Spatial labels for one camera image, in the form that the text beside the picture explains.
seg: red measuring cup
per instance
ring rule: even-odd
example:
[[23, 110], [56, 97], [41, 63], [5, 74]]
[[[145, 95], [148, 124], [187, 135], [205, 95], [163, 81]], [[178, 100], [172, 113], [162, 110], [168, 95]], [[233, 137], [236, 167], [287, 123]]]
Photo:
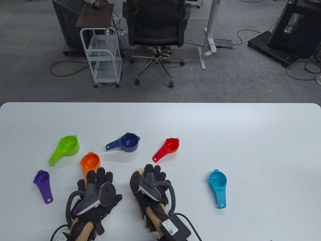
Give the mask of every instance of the red measuring cup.
[[153, 161], [158, 162], [161, 158], [169, 153], [176, 152], [179, 147], [178, 138], [166, 139], [164, 145], [159, 149], [159, 151], [153, 156]]

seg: metal pole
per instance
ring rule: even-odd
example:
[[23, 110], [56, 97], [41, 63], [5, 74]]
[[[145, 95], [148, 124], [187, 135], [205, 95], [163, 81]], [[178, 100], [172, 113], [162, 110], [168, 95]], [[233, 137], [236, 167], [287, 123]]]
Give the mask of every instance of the metal pole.
[[212, 28], [212, 24], [213, 24], [215, 6], [216, 6], [216, 0], [212, 0], [211, 12], [210, 12], [210, 17], [208, 19], [207, 31], [206, 31], [206, 36], [205, 36], [204, 46], [203, 46], [203, 51], [202, 51], [202, 59], [203, 60], [204, 60], [205, 48], [207, 47], [208, 35], [210, 34], [210, 29]]

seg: green measuring cup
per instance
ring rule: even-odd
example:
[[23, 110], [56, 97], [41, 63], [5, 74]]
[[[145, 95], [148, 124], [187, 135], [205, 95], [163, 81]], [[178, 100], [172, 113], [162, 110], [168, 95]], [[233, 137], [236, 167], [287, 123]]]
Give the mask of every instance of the green measuring cup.
[[65, 136], [61, 138], [55, 152], [49, 159], [49, 164], [54, 166], [62, 156], [73, 156], [79, 151], [77, 136]]

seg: blue measuring cup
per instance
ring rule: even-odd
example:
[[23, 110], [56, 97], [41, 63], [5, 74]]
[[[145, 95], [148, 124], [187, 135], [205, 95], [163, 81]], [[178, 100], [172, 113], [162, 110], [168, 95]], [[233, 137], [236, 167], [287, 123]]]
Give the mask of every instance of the blue measuring cup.
[[106, 145], [106, 150], [111, 150], [114, 148], [122, 148], [125, 152], [133, 152], [138, 147], [138, 142], [140, 137], [135, 135], [134, 133], [127, 132], [118, 140], [115, 140]]
[[218, 169], [215, 169], [214, 172], [212, 172], [212, 174], [210, 175], [208, 181], [210, 182], [210, 185], [213, 188], [214, 193], [216, 195], [219, 209], [226, 208], [226, 176]]

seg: forearm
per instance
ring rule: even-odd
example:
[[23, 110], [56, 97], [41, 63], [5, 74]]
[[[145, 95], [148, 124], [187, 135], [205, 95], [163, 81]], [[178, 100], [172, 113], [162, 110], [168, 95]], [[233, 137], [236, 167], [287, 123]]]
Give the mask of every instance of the forearm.
[[[168, 215], [168, 213], [165, 209], [165, 206], [162, 203], [160, 205], [162, 206], [164, 212]], [[164, 235], [164, 233], [161, 231], [161, 228], [160, 228], [162, 221], [155, 215], [155, 213], [152, 211], [152, 209], [150, 207], [146, 208], [146, 214], [151, 219], [155, 228], [157, 229], [157, 232], [162, 237]]]
[[[70, 232], [73, 228], [73, 225], [78, 221], [78, 218], [76, 218], [71, 226]], [[94, 228], [94, 225], [91, 222], [88, 222], [85, 227], [83, 228], [82, 232], [80, 233], [80, 235], [77, 237], [76, 241], [87, 241], [89, 238], [89, 235], [92, 231], [92, 229]]]

